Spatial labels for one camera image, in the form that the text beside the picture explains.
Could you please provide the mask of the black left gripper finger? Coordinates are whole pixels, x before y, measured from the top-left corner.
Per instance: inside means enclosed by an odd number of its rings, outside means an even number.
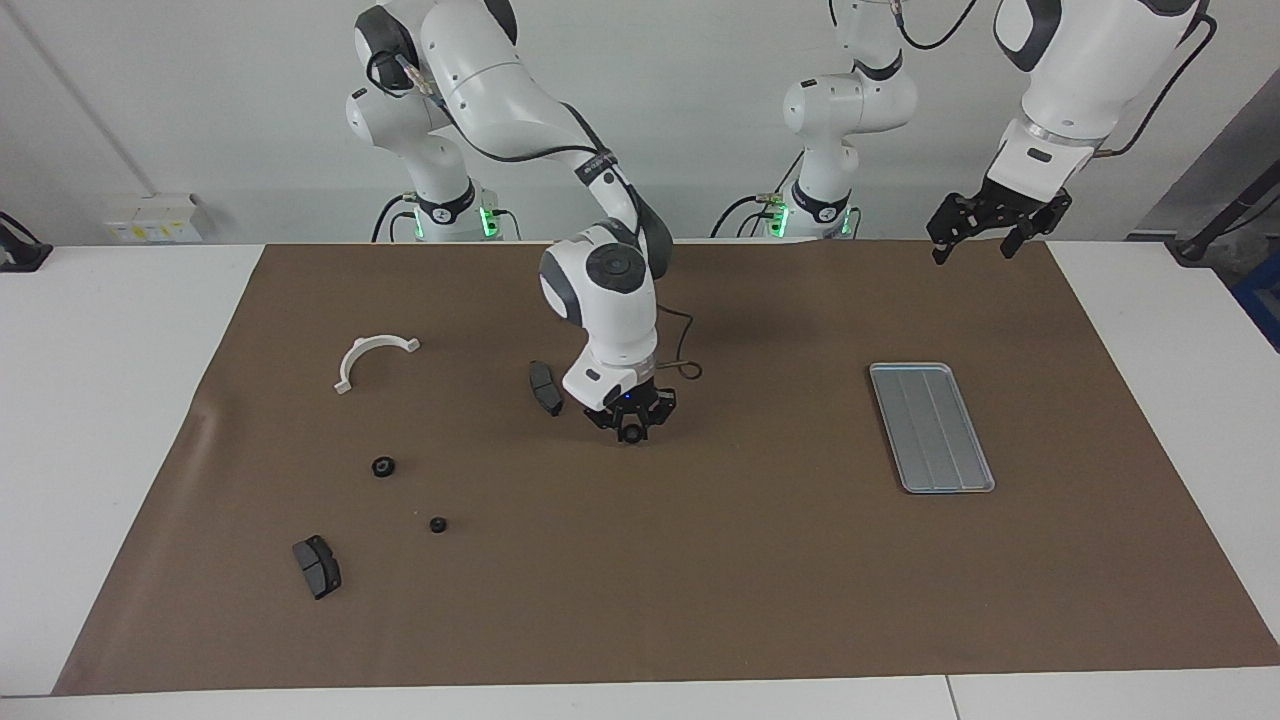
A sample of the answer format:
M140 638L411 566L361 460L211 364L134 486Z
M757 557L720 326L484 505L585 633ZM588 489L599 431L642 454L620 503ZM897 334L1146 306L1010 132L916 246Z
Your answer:
M965 240L980 233L973 202L963 195L947 195L925 224L936 265L943 265Z
M1028 241L1053 232L1071 205L1071 195L1057 195L1036 211L1018 211L1012 228L1004 240L1004 258L1012 259Z

